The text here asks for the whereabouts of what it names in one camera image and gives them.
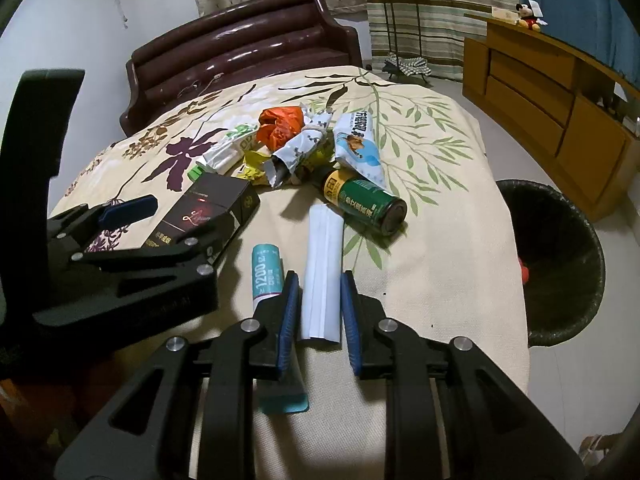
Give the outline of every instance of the orange plastic bag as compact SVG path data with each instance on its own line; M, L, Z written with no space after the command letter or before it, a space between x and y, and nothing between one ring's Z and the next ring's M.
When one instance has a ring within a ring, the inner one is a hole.
M272 153L299 134L305 124L299 106L267 108L260 114L258 122L262 126L256 139L263 142Z

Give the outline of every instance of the drawer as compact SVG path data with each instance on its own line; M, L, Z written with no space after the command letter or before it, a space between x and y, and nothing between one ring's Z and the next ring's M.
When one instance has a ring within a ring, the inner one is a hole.
M575 57L538 40L535 35L489 23L486 44L489 48L494 48L542 72L565 88L572 88L576 70Z
M494 51L491 56L491 75L516 89L552 116L562 126L569 120L574 95L540 72L511 57Z
M558 153L558 163L595 203L616 169L625 146L623 126L582 95Z
M535 104L491 76L486 83L486 99L508 115L549 155L556 154L562 138L562 126Z
M478 95L484 95L488 75L489 49L480 41L465 38L462 84Z

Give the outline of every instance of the black trash bag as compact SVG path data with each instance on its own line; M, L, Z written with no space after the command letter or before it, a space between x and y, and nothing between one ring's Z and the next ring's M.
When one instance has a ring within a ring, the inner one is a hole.
M529 346L567 341L600 307L605 264L598 235L584 213L550 186L529 180L497 185L511 212L518 256L529 268Z

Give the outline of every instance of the mickey mouse plush toy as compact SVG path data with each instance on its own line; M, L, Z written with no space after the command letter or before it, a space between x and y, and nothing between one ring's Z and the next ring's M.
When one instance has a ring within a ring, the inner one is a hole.
M527 4L517 4L516 10L520 15L517 25L540 32L540 25L546 25L546 22L540 20L542 18L542 10L540 5L533 0L529 0Z

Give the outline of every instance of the striped curtain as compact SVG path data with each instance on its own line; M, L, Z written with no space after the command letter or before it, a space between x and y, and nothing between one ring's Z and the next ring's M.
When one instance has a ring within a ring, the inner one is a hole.
M464 14L491 15L491 7L515 10L518 0L418 0L420 33L415 0L392 0L398 34L400 57L422 56L431 67L431 75L462 80L462 57L465 36L482 38L486 24ZM389 26L386 26L382 0L367 0L367 14L371 31L373 69L379 72L389 53L389 39L394 46L392 13L386 4Z

